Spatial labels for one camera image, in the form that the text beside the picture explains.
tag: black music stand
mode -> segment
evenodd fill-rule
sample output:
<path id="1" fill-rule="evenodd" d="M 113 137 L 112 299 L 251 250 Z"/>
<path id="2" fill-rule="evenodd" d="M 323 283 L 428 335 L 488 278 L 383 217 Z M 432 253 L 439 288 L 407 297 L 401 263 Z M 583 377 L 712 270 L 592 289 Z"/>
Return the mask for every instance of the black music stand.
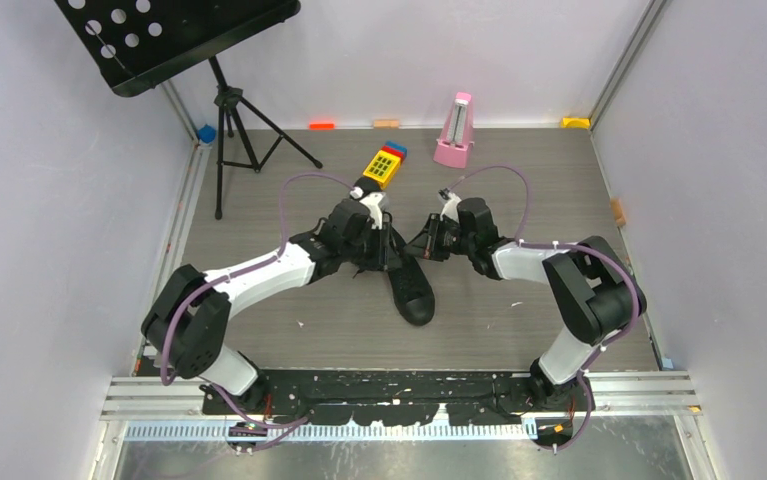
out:
<path id="1" fill-rule="evenodd" d="M 259 173 L 285 139 L 321 168 L 321 162 L 246 100 L 242 90 L 227 85 L 218 53 L 296 15 L 298 0 L 55 0 L 117 95 L 133 97 L 178 73 L 208 60 L 218 82 L 218 193 L 215 218 L 221 219 L 224 166 Z M 277 132 L 277 140 L 259 161 L 237 106 L 241 103 Z M 232 123 L 249 164 L 224 161 L 224 132 Z"/>

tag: gray floor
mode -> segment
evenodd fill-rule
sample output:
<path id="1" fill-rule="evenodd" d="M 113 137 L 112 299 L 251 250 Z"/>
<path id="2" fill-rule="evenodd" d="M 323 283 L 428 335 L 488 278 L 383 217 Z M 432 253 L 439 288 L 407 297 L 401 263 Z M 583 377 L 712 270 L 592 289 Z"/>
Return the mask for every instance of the gray floor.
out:
<path id="1" fill-rule="evenodd" d="M 273 132 L 251 132 L 260 156 Z M 409 149 L 404 166 L 387 189 L 395 227 L 408 240 L 427 215 L 439 211 L 436 191 L 462 174 L 432 161 L 437 130 L 335 130 L 290 132 L 321 159 L 323 171 L 353 181 L 384 141 Z M 588 132 L 583 130 L 488 129 L 475 133 L 469 168 L 508 163 L 520 167 L 533 187 L 525 238 L 578 241 L 604 236 L 623 257 L 623 246 Z M 238 138 L 228 143 L 228 160 L 245 161 Z M 224 218 L 215 208 L 215 152 L 197 203 L 184 263 L 196 268 L 230 266 L 278 246 L 277 198 L 290 175 L 311 164 L 283 142 L 265 169 L 225 169 Z M 501 233 L 515 232 L 524 206 L 517 177 L 488 171 L 457 188 L 463 198 L 486 199 Z M 292 233 L 312 228 L 345 195 L 328 180 L 301 179 L 287 195 Z M 349 265 L 320 282 L 271 297 L 242 312 L 226 341 L 261 367 L 525 369 L 561 328 L 549 289 L 525 282 L 496 282 L 476 274 L 465 258 L 444 264 L 423 262 L 437 308 L 422 328 L 398 315 L 381 273 L 351 278 Z M 655 370 L 642 324 L 610 348 L 595 370 Z"/>

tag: white wall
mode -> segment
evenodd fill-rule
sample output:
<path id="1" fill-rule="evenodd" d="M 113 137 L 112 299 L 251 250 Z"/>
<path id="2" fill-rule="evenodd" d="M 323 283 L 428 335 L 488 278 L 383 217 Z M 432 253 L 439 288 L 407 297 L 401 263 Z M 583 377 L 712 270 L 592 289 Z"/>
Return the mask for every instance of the white wall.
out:
<path id="1" fill-rule="evenodd" d="M 458 90 L 474 95 L 482 125 L 589 116 L 648 0 L 301 3 L 297 16 L 218 56 L 227 81 L 284 128 L 375 118 L 441 126 Z M 215 126 L 209 65 L 175 83 L 196 123 Z"/>
<path id="2" fill-rule="evenodd" d="M 0 479 L 85 478 L 190 141 L 118 98 L 53 2 L 0 2 Z"/>
<path id="3" fill-rule="evenodd" d="M 595 141 L 661 346 L 767 478 L 767 1 L 672 2 Z"/>

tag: yellow block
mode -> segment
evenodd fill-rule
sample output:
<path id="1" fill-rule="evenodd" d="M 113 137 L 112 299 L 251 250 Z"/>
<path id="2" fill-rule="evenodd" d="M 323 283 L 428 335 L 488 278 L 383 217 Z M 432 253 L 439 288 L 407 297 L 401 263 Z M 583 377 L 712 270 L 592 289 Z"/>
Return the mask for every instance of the yellow block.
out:
<path id="1" fill-rule="evenodd" d="M 380 188 L 385 189 L 399 168 L 401 168 L 400 158 L 380 150 L 371 160 L 371 163 L 365 167 L 365 171 L 362 174 L 379 183 Z"/>
<path id="2" fill-rule="evenodd" d="M 565 117 L 560 122 L 562 128 L 585 128 L 588 130 L 589 125 L 588 118 Z"/>

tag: tripod stand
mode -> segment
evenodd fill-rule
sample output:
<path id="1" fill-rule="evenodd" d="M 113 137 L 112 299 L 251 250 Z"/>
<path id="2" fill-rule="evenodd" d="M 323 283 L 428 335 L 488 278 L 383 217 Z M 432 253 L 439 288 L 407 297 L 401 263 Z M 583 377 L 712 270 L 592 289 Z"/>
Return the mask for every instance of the tripod stand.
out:
<path id="1" fill-rule="evenodd" d="M 266 117 L 264 113 L 260 112 L 252 103 L 247 101 L 242 94 L 242 89 L 228 86 L 227 80 L 224 78 L 224 72 L 221 71 L 221 66 L 218 64 L 218 59 L 215 58 L 215 56 L 209 57 L 209 66 L 212 67 L 212 73 L 215 75 L 215 80 L 218 82 L 218 95 L 215 97 L 215 105 L 218 106 L 218 188 L 215 199 L 215 219 L 221 220 L 221 217 L 224 216 L 221 210 L 221 197 L 224 187 L 225 165 L 228 167 L 250 168 L 254 172 L 259 173 L 260 170 L 262 170 L 262 167 L 265 166 L 265 162 L 271 158 L 271 154 L 274 153 L 277 145 L 279 145 L 283 139 L 301 152 L 303 156 L 308 158 L 316 168 L 321 168 L 324 165 L 316 160 L 309 152 L 304 150 L 298 142 L 278 127 L 276 123 L 272 122 L 271 119 Z M 274 141 L 274 144 L 271 145 L 271 148 L 269 148 L 265 156 L 262 157 L 262 161 L 257 160 L 256 153 L 253 151 L 253 145 L 251 145 L 245 126 L 242 124 L 242 117 L 239 115 L 237 109 L 239 103 L 247 107 L 248 110 L 253 112 L 254 115 L 262 119 L 263 122 L 277 132 L 277 140 Z M 248 155 L 250 163 L 227 162 L 224 160 L 225 119 L 227 121 L 227 135 L 231 138 L 233 137 L 233 123 L 235 122 L 236 131 L 239 133 L 239 138 L 242 140 L 242 145 L 245 147 L 245 152 Z"/>

